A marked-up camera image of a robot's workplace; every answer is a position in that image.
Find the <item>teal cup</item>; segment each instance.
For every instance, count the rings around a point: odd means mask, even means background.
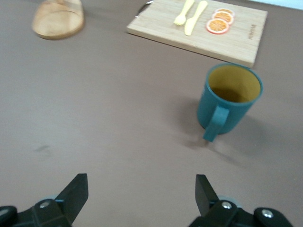
[[[231,131],[262,92],[261,79],[245,66],[224,63],[211,68],[197,111],[203,138],[213,142],[218,134]]]

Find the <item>orange slice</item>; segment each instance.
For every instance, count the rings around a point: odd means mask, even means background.
[[[230,9],[220,8],[220,9],[216,9],[214,12],[216,13],[218,11],[228,12],[228,13],[232,14],[233,17],[235,17],[235,15],[236,15],[235,12]]]
[[[232,16],[232,14],[230,14],[228,12],[224,12],[224,11],[215,12],[213,14],[212,18],[213,19],[215,19],[215,18],[223,19],[223,20],[227,21],[227,23],[229,25],[231,25],[233,23],[233,16]]]
[[[211,19],[206,24],[206,29],[213,34],[223,34],[228,31],[229,25],[228,23],[219,18]]]

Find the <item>screw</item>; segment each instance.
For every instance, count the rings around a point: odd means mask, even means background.
[[[43,202],[40,204],[40,208],[45,208],[49,205],[49,201]]]
[[[9,212],[9,209],[0,210],[0,216],[7,214]]]
[[[225,209],[231,209],[231,208],[232,208],[232,205],[231,205],[229,202],[223,202],[223,203],[222,203],[222,206],[223,206]]]
[[[274,217],[274,214],[270,211],[270,210],[262,210],[262,214],[264,217],[267,217],[267,218],[273,218]]]

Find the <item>round wooden board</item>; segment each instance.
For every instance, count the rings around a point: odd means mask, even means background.
[[[43,39],[63,39],[74,35],[83,26],[80,0],[48,0],[39,6],[32,29]]]

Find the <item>wooden fork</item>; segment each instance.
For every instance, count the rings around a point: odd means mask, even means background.
[[[176,17],[176,19],[174,21],[175,25],[184,25],[185,24],[185,22],[186,22],[185,16],[194,3],[195,3],[195,0],[186,0],[181,13]]]

